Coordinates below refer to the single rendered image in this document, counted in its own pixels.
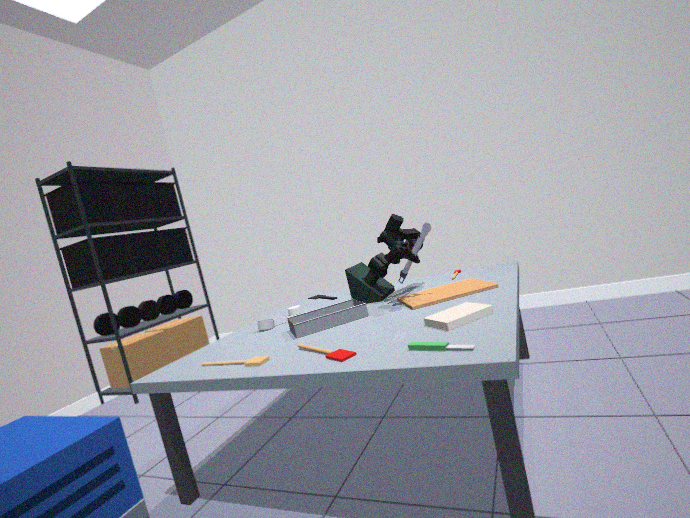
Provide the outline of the cream flat rectangular block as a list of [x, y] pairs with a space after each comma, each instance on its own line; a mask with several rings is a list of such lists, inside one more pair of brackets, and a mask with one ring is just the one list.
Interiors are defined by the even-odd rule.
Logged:
[[453, 330], [494, 313], [493, 305], [463, 303], [424, 318], [425, 326]]

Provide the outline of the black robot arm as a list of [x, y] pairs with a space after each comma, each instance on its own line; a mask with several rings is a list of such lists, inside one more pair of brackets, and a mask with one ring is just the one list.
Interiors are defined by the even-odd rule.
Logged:
[[[386, 228], [384, 229], [383, 232], [381, 232], [380, 236], [377, 237], [377, 243], [384, 242], [385, 244], [388, 245], [389, 240], [393, 236], [398, 236], [401, 237], [401, 240], [406, 240], [405, 242], [409, 243], [407, 247], [410, 245], [410, 243], [416, 243], [418, 237], [420, 237], [420, 232], [415, 229], [401, 229], [400, 226], [403, 223], [403, 217], [392, 214]], [[400, 254], [396, 255], [395, 254], [395, 259], [390, 259], [388, 254], [384, 255], [383, 253], [379, 253], [375, 257], [372, 257], [368, 267], [370, 268], [370, 271], [366, 275], [366, 277], [362, 277], [362, 279], [368, 283], [371, 287], [377, 285], [377, 280], [379, 277], [384, 278], [387, 275], [387, 269], [389, 264], [399, 264], [400, 263]]]

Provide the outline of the red spatula with wooden handle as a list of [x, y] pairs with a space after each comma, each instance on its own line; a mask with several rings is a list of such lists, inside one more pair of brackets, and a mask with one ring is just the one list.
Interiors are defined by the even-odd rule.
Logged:
[[311, 350], [311, 351], [315, 351], [315, 352], [328, 354], [328, 355], [326, 355], [327, 359], [331, 359], [331, 360], [335, 360], [335, 361], [339, 361], [339, 362], [344, 362], [344, 361], [354, 357], [355, 355], [357, 355], [356, 352], [347, 351], [347, 350], [343, 350], [343, 349], [338, 349], [338, 350], [333, 352], [333, 351], [324, 350], [324, 349], [315, 348], [315, 347], [306, 346], [306, 345], [301, 345], [301, 344], [298, 344], [298, 348], [303, 348], [303, 349], [307, 349], [307, 350]]

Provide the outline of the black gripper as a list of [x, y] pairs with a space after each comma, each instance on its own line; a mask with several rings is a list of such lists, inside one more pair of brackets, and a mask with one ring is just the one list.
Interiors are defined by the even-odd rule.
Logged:
[[401, 240], [401, 237], [398, 237], [396, 235], [393, 236], [388, 242], [388, 246], [389, 246], [388, 248], [391, 248], [390, 252], [388, 253], [389, 258], [393, 260], [396, 258], [395, 254], [396, 255], [400, 254], [399, 259], [405, 258], [405, 259], [408, 259], [414, 263], [417, 263], [417, 264], [420, 263], [420, 259], [419, 259], [418, 255], [415, 256], [414, 253], [412, 252], [412, 249], [413, 249], [415, 243], [410, 243], [410, 245], [407, 247], [408, 244], [409, 243]]

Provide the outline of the light orange flat rectangular board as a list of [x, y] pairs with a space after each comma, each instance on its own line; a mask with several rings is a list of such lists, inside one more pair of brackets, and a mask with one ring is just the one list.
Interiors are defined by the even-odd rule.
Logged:
[[479, 279], [466, 279], [447, 285], [427, 289], [424, 291], [397, 297], [397, 301], [412, 310], [441, 302], [457, 299], [475, 293], [498, 288], [498, 283], [483, 281]]

